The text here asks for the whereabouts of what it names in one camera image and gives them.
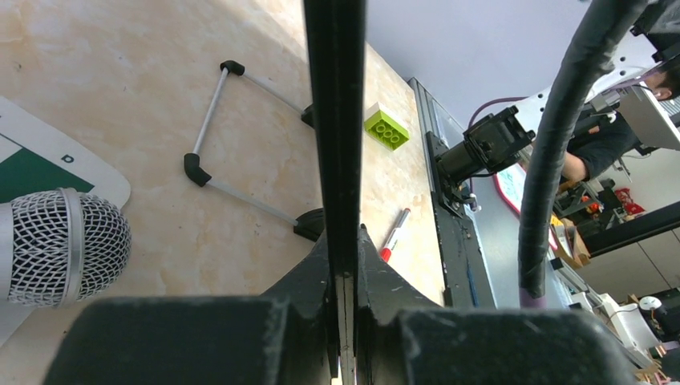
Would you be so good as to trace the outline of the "green white chessboard mat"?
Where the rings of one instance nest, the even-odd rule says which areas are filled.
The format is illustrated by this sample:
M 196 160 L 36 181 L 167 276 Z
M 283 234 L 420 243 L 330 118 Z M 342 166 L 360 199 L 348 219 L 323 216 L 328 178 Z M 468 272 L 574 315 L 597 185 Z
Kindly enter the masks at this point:
M 128 180 L 93 152 L 20 108 L 1 101 L 1 205 L 29 193 L 72 188 L 122 208 L 131 195 Z M 1 297 L 1 339 L 8 340 L 39 307 Z

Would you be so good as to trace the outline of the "white whiteboard black frame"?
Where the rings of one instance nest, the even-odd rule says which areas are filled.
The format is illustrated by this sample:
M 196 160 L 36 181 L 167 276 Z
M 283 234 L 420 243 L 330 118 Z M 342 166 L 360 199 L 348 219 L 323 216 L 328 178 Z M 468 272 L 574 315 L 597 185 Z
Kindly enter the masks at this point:
M 353 384 L 366 2 L 306 1 L 304 11 L 341 377 Z

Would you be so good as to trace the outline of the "green lego brick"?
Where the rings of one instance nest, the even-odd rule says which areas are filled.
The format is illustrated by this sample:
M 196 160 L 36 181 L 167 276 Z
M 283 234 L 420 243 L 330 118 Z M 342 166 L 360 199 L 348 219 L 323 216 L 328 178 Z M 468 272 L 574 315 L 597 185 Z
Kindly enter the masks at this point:
M 381 103 L 375 103 L 364 114 L 365 132 L 392 152 L 410 140 L 405 123 Z

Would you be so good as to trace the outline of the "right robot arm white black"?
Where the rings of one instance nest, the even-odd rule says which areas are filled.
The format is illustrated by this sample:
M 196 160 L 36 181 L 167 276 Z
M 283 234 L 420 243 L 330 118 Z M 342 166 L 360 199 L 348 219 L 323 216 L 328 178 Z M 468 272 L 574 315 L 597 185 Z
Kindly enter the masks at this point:
M 479 172 L 503 171 L 531 140 L 541 145 L 535 178 L 555 176 L 560 150 L 581 133 L 577 121 L 585 108 L 610 103 L 643 144 L 676 149 L 678 129 L 648 81 L 678 60 L 678 2 L 591 2 L 552 85 L 474 123 L 455 147 L 432 148 L 433 176 L 457 187 Z

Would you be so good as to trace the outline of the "black microphone mesh head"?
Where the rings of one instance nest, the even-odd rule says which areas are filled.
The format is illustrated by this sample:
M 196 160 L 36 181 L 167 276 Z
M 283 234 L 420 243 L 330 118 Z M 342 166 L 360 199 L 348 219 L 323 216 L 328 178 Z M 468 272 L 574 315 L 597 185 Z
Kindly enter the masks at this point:
M 90 298 L 127 266 L 132 230 L 119 208 L 72 188 L 1 205 L 1 297 L 31 307 Z

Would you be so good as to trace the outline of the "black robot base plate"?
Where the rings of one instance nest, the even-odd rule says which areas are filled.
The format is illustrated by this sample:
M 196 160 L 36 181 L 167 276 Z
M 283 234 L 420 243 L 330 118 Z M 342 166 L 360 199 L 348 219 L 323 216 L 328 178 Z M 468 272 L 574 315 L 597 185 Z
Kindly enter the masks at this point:
M 496 307 L 475 222 L 466 205 L 444 195 L 445 184 L 435 158 L 448 147 L 433 132 L 424 136 L 430 172 L 431 198 L 443 271 L 443 299 L 457 309 Z

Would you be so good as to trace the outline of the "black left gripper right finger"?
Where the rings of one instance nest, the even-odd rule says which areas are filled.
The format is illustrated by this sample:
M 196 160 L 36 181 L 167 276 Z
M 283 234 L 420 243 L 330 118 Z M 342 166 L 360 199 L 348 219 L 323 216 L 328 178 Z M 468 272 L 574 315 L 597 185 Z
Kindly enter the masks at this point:
M 423 296 L 359 231 L 359 384 L 633 384 L 621 344 L 583 310 L 457 310 Z

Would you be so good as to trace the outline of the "red capped marker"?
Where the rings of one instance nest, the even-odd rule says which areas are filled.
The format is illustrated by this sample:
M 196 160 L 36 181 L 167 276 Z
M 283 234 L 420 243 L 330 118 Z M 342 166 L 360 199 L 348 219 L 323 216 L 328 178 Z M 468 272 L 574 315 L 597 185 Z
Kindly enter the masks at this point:
M 380 249 L 379 256 L 384 262 L 388 262 L 391 259 L 391 255 L 399 241 L 400 233 L 402 232 L 407 220 L 411 214 L 409 208 L 405 208 L 397 216 L 395 223 L 392 226 L 391 232 L 387 236 L 386 240 L 383 242 L 382 248 Z

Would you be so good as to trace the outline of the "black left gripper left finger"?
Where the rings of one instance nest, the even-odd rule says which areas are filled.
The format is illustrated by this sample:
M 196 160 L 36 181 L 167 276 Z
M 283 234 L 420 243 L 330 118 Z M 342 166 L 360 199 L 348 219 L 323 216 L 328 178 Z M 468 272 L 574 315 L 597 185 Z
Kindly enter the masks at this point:
M 129 297 L 77 317 L 46 384 L 328 384 L 328 247 L 257 296 Z

